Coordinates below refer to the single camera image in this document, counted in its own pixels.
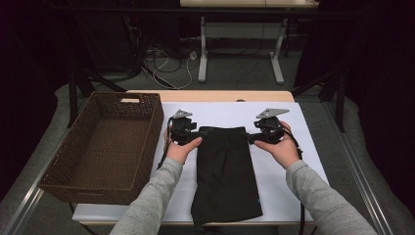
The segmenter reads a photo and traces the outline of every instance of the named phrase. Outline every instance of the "person's right hand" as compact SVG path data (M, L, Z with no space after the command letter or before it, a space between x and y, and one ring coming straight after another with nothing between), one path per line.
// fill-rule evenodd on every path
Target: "person's right hand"
M291 128L288 124L283 121L280 122L287 131L291 132ZM259 140L256 140L254 143L259 149L270 153L275 161L277 161L284 169L287 169L290 165L300 159L296 144L287 133L284 133L283 139L276 145Z
M171 140L171 136L167 136L167 131L164 132L164 140L169 145L167 157L176 160L182 165L186 162L187 155L202 143L202 137L198 137L190 143L180 146Z

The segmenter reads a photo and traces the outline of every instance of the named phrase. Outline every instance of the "brown wicker basket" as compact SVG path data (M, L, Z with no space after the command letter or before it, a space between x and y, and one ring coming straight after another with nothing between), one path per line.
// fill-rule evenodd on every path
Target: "brown wicker basket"
M150 179L162 121L159 94L94 92L38 186L63 202L130 204Z

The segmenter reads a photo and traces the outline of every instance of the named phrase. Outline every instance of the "table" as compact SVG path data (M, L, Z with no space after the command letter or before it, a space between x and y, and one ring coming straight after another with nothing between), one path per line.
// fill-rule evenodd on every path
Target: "table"
M181 7L191 8L316 8L313 0L180 0ZM207 37L231 38L277 38L273 52L269 57L277 84L284 84L278 56L287 29L287 19L280 25L277 23L207 23L201 18L201 62L199 66L199 82L205 82L208 69Z
M303 158L327 182L324 169L319 161L317 152L306 126L300 106L294 102L293 96L287 91L139 91L157 92L161 94L164 119L172 116L179 108L192 112L193 121L200 125L245 126L247 132L258 132L254 128L254 117L266 108L290 109L281 119L292 124L293 133L304 151ZM226 118L234 115L230 123ZM163 138L159 140L156 150L152 175L162 154ZM237 222L236 224L287 224L300 221L300 202L289 191L285 182L285 170L278 166L269 154L250 146L253 165L258 184L264 215L258 218ZM190 207L196 191L196 152L189 154L181 179L170 199L164 215L163 224L192 224ZM127 206L79 204L76 207L73 220L83 224L114 224L124 214ZM305 221L312 221L309 213Z

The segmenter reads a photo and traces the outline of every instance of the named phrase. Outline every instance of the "folded black fabric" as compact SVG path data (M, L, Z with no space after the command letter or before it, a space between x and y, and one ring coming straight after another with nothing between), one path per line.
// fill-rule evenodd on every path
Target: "folded black fabric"
M262 215L244 127L202 126L208 135L198 148L198 188L191 214L195 226Z

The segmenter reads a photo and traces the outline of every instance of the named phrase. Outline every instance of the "person's arm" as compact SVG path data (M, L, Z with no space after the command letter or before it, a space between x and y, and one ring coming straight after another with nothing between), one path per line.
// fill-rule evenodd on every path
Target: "person's arm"
M302 201L323 234L377 234L366 219L305 162L286 172L287 184Z
M166 158L162 167L131 203L111 234L157 234L183 165Z
M291 128L283 121L287 131ZM286 172L287 184L310 212L323 234L377 234L364 217L300 160L297 147L288 134L276 145L255 141Z

